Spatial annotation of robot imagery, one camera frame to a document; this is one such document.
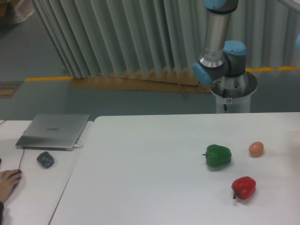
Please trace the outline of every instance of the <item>black mouse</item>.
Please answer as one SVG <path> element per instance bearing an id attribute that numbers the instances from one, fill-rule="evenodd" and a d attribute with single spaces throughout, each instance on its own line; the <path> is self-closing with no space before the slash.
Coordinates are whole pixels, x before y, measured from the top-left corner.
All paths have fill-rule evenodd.
<path id="1" fill-rule="evenodd" d="M 18 170 L 18 172 L 15 172 L 15 173 L 11 174 L 11 175 L 8 177 L 8 179 L 11 178 L 12 176 L 18 174 L 18 173 L 22 173 L 22 171 L 21 171 L 21 170 Z"/>
<path id="2" fill-rule="evenodd" d="M 47 151 L 39 154 L 37 161 L 46 169 L 54 164 L 54 158 Z"/>

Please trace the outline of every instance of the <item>laptop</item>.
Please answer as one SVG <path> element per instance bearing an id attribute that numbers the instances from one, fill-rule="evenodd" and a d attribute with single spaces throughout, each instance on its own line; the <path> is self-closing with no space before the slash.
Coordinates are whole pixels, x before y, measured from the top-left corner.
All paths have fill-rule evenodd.
<path id="1" fill-rule="evenodd" d="M 39 114 L 15 145 L 26 149 L 73 150 L 88 118 L 87 114 Z"/>

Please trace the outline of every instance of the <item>light blue joint cap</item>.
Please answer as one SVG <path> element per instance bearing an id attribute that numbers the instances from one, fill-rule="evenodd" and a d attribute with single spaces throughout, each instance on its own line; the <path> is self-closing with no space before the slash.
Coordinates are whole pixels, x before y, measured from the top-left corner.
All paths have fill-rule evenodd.
<path id="1" fill-rule="evenodd" d="M 195 73 L 195 76 L 197 79 L 203 83 L 203 84 L 210 84 L 212 83 L 211 77 L 208 75 L 208 73 L 203 69 L 202 66 L 200 66 L 199 63 L 193 64 L 193 72 Z"/>
<path id="2" fill-rule="evenodd" d="M 227 0 L 203 0 L 205 7 L 212 10 L 217 10 L 225 5 Z"/>
<path id="3" fill-rule="evenodd" d="M 298 35 L 295 43 L 295 47 L 298 53 L 300 53 L 300 34 Z"/>
<path id="4" fill-rule="evenodd" d="M 231 55 L 246 55 L 246 46 L 240 41 L 225 41 L 224 52 Z"/>

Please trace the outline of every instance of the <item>robotic arm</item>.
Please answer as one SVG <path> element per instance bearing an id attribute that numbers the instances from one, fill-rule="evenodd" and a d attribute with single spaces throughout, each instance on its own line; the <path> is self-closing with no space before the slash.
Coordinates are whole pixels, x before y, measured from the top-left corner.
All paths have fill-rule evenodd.
<path id="1" fill-rule="evenodd" d="M 285 4 L 289 8 L 296 10 L 298 13 L 300 13 L 300 0 L 278 0 L 282 4 Z"/>
<path id="2" fill-rule="evenodd" d="M 212 93 L 223 99 L 217 112 L 227 112 L 227 104 L 240 101 L 254 93 L 256 78 L 245 72 L 246 46 L 239 41 L 225 41 L 231 13 L 239 0 L 203 0 L 208 12 L 208 24 L 203 53 L 194 63 L 193 72 L 201 83 L 210 84 Z M 234 113 L 250 112 L 250 104 L 231 109 Z"/>

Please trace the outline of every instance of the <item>floor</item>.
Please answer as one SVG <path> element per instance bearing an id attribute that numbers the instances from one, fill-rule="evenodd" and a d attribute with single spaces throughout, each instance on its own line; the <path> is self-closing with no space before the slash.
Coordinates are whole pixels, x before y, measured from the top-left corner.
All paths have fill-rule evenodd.
<path id="1" fill-rule="evenodd" d="M 251 112 L 300 112 L 300 71 L 253 73 L 259 86 Z M 34 14 L 0 28 L 0 82 L 67 76 L 46 31 Z M 69 81 L 24 82 L 12 98 L 0 98 L 0 120 L 32 120 L 39 113 L 107 115 L 215 113 L 212 94 L 69 88 Z"/>

